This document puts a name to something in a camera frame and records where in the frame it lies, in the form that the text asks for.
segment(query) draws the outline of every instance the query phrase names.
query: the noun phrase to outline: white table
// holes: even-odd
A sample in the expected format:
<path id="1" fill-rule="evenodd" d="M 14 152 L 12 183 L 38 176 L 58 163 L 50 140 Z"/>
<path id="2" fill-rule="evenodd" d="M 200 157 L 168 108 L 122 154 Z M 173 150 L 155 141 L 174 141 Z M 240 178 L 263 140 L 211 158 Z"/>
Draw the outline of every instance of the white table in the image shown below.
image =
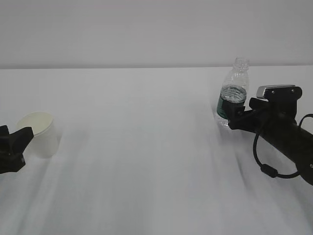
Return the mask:
<path id="1" fill-rule="evenodd" d="M 0 70 L 0 124 L 15 131 L 43 110 L 62 134 L 58 153 L 25 153 L 0 175 L 1 235 L 308 235 L 313 187 L 272 179 L 253 134 L 213 119 L 230 68 Z M 251 67 L 248 98 L 268 84 L 303 88 L 313 112 L 313 66 Z M 304 128 L 313 132 L 313 124 Z M 294 164 L 260 140 L 282 173 Z"/>

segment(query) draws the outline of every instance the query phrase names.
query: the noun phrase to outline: paper cup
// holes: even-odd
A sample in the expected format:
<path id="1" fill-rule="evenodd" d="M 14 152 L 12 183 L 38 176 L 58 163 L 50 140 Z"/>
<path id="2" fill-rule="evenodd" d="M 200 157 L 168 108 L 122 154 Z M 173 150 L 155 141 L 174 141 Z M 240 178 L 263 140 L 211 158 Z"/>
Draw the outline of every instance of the paper cup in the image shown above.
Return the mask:
<path id="1" fill-rule="evenodd" d="M 45 112 L 34 112 L 24 116 L 18 123 L 20 130 L 30 126 L 34 133 L 34 139 L 29 147 L 39 157 L 51 157 L 59 147 L 57 134 L 53 125 L 53 116 Z"/>

